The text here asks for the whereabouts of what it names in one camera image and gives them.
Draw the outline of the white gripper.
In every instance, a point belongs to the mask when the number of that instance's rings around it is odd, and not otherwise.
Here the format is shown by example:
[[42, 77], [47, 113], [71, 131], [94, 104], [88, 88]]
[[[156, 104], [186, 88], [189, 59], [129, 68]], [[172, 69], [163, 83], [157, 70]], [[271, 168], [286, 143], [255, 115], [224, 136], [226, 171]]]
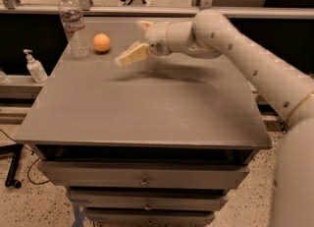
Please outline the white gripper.
[[143, 34], [145, 34], [146, 43], [141, 43], [139, 41], [133, 43], [126, 51], [115, 59], [116, 65], [124, 67], [146, 60], [150, 56], [150, 51], [156, 56], [170, 55], [171, 51], [168, 44], [169, 24], [169, 22], [153, 23], [148, 21], [137, 21], [137, 27]]

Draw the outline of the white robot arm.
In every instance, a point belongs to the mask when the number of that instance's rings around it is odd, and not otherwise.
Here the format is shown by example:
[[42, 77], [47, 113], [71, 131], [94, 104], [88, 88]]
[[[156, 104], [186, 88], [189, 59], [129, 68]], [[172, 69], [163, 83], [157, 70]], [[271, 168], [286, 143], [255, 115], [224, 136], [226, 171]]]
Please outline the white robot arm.
[[213, 59], [223, 54], [288, 124], [279, 150], [269, 227], [314, 225], [314, 80], [240, 31], [222, 14], [198, 12], [182, 23], [139, 21], [143, 42], [115, 59], [126, 66], [150, 55], [182, 53]]

